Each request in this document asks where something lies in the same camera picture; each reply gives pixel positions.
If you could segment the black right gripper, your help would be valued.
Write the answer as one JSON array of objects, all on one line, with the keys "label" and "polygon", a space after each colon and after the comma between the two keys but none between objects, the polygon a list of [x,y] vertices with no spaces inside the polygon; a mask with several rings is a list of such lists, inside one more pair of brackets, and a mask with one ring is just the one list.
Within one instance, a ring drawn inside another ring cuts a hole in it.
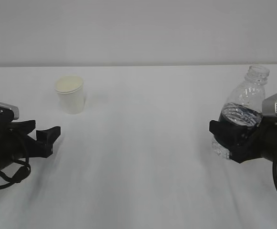
[{"label": "black right gripper", "polygon": [[[258,139],[248,140],[257,128]],[[218,143],[228,146],[229,158],[239,164],[261,157],[273,161],[277,151],[277,117],[263,117],[260,125],[253,126],[211,120],[209,131]]]}]

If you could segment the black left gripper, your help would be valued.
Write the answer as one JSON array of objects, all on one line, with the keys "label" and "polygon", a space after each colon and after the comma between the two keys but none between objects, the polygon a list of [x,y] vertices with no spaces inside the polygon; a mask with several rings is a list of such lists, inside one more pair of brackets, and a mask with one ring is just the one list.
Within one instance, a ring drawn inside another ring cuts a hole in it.
[{"label": "black left gripper", "polygon": [[61,135],[61,127],[37,130],[36,140],[29,136],[35,128],[35,120],[0,120],[1,178],[9,178],[2,170],[12,164],[20,166],[12,178],[27,178],[31,173],[30,158],[48,158],[53,154],[53,144]]}]

